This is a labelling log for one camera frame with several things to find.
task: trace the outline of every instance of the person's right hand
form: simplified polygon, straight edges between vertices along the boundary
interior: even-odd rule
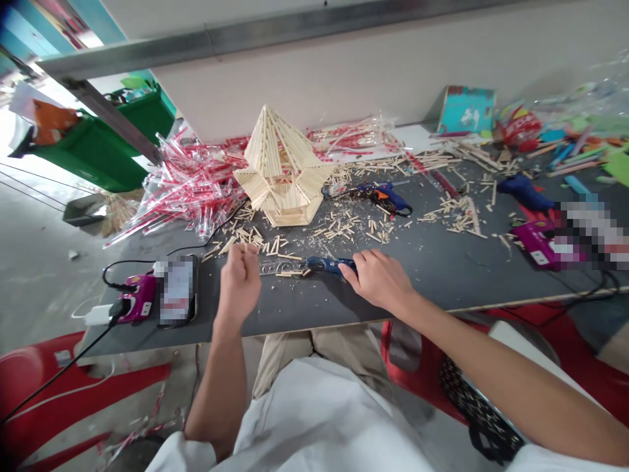
[[[354,291],[372,305],[398,316],[404,304],[416,295],[399,261],[378,249],[354,254],[358,276],[345,264],[339,264],[344,278]]]
[[[221,296],[216,320],[238,329],[256,307],[262,290],[258,249],[254,245],[234,244],[221,269]]]

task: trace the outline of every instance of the popsicle stick pagoda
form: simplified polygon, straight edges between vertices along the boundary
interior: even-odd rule
[[[249,167],[234,175],[254,210],[263,210],[273,226],[311,223],[334,166],[319,161],[301,131],[264,105],[244,158]]]

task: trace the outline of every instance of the metal frame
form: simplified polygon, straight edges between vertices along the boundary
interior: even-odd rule
[[[80,51],[38,65],[151,162],[157,163],[159,151],[149,152],[149,146],[153,149],[155,146],[87,79],[525,1],[528,0],[379,0],[347,7],[324,7]]]

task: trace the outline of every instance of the pink device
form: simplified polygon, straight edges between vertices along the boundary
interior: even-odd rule
[[[129,277],[127,285],[138,287],[134,293],[120,294],[119,298],[131,301],[129,312],[120,317],[118,323],[138,323],[148,318],[155,296],[155,276],[150,274]]]
[[[559,265],[555,263],[554,231],[555,225],[551,221],[525,223],[511,230],[538,266],[559,270]]]

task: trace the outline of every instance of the person's left hand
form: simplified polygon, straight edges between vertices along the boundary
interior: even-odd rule
[[[221,269],[221,298],[216,320],[242,327],[256,307],[261,290],[257,247],[234,244]]]

